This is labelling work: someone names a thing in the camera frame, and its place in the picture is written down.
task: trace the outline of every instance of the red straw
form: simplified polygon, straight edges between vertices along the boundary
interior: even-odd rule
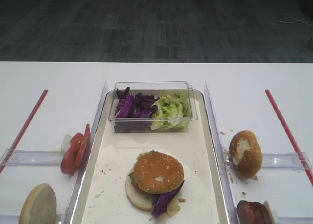
[[[289,138],[289,140],[290,140],[290,142],[291,142],[295,152],[301,153],[301,150],[300,150],[296,140],[294,139],[294,137],[293,137],[293,135],[292,135],[292,133],[291,133],[287,123],[285,122],[285,119],[284,119],[283,115],[281,114],[277,104],[275,103],[275,100],[274,100],[273,96],[270,94],[269,90],[265,90],[265,93],[268,96],[268,99],[269,99],[270,103],[272,104],[272,106],[273,106],[273,108],[274,108],[274,110],[275,110],[275,112],[276,112],[276,114],[277,114],[277,116],[278,116],[278,118],[280,120],[280,123],[284,127],[284,130],[285,130],[285,132],[286,132],[286,134],[287,134],[287,136],[288,136],[288,138]],[[305,168],[305,172],[307,173],[308,178],[309,178],[311,184],[313,185],[312,170],[311,169],[306,169],[306,168],[308,168],[308,165],[307,165],[307,162],[305,161],[305,159],[303,158],[303,156],[301,154],[300,154],[300,161],[302,162],[303,167]]]
[[[33,119],[34,115],[36,114],[38,108],[40,107],[41,103],[43,102],[45,96],[47,95],[48,90],[44,90],[42,95],[40,96],[40,98],[38,99],[38,102],[36,103],[35,107],[33,108],[33,110],[31,111],[29,117],[27,118],[26,122],[24,123],[21,131],[19,132],[18,136],[16,137],[16,139],[14,140],[11,148],[9,149],[9,153],[6,155],[6,158],[4,159],[3,165],[0,166],[0,173],[2,172],[2,170],[4,169],[6,163],[8,162],[8,160],[10,159],[13,151],[15,150],[15,148],[17,147],[18,143],[20,142],[21,138],[23,137],[29,123],[31,122],[31,120]]]

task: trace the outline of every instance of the hamburger bun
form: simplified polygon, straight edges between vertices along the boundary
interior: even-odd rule
[[[262,166],[263,154],[253,132],[245,130],[235,134],[230,142],[229,152],[239,177],[255,177]]]
[[[55,224],[56,198],[51,186],[42,183],[26,198],[19,217],[19,224]]]
[[[132,180],[129,176],[126,176],[125,189],[127,197],[134,206],[146,211],[153,210],[153,204],[155,202],[156,196],[137,191],[132,185]]]
[[[161,194],[181,185],[184,180],[184,170],[174,157],[151,151],[138,158],[134,165],[134,180],[141,190],[151,194]]]
[[[272,224],[267,208],[259,202],[239,201],[237,213],[240,224]]]

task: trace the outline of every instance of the tomato slice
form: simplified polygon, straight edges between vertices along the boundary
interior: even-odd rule
[[[83,155],[90,137],[89,124],[86,125],[84,135],[77,133],[70,141],[70,148],[65,153],[61,162],[61,172],[64,174],[75,174],[77,168],[81,165]]]
[[[75,158],[74,158],[75,152],[71,149],[68,149],[68,151],[65,153],[62,162],[61,162],[61,172],[63,174],[75,174],[75,171],[77,167],[75,166]]]
[[[81,141],[84,139],[82,133],[75,134],[70,140],[70,147],[74,147],[75,151],[79,151]]]
[[[75,159],[75,165],[77,167],[79,167],[82,163],[82,159],[84,156],[84,152],[85,152],[89,137],[90,137],[90,127],[89,127],[89,124],[87,124],[86,129],[85,129],[84,139],[82,140],[80,144],[80,148]]]

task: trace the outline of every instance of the purple cabbage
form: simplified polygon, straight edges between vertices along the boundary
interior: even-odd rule
[[[126,95],[126,101],[124,106],[116,113],[115,118],[127,118],[130,109],[133,106],[134,96],[131,93]]]
[[[147,109],[142,109],[140,113],[140,118],[151,118],[152,117],[152,111]]]
[[[153,95],[143,95],[142,93],[138,93],[135,95],[135,98],[138,98],[138,99],[154,99],[155,97]]]
[[[141,110],[140,107],[133,105],[131,110],[129,111],[128,117],[129,118],[140,118]]]
[[[116,90],[116,94],[117,94],[117,98],[118,99],[123,99],[123,98],[126,98],[128,92],[129,92],[130,88],[127,87],[126,89],[124,90]]]
[[[167,192],[167,193],[163,193],[159,196],[159,198],[158,198],[158,200],[154,206],[153,212],[152,212],[152,215],[155,218],[160,216],[162,213],[166,212],[167,205],[169,204],[169,202],[172,201],[172,199],[175,197],[175,195],[180,191],[184,182],[185,182],[185,180],[182,181],[181,185],[178,188],[176,188],[175,190]]]
[[[141,108],[149,109],[155,101],[157,101],[159,98],[153,98],[153,99],[135,99],[135,104],[138,105]]]
[[[152,114],[157,111],[157,106],[153,105],[159,98],[153,95],[136,94],[134,97],[129,93],[130,88],[117,90],[117,103],[115,118],[152,118]],[[117,122],[114,126],[116,132],[148,131],[152,121]]]

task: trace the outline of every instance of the top bun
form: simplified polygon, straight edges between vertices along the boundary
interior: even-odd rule
[[[245,130],[235,134],[230,142],[229,152],[239,177],[255,177],[262,166],[263,154],[253,132]]]
[[[150,152],[134,165],[134,180],[138,187],[151,194],[170,192],[184,180],[181,163],[164,153]]]

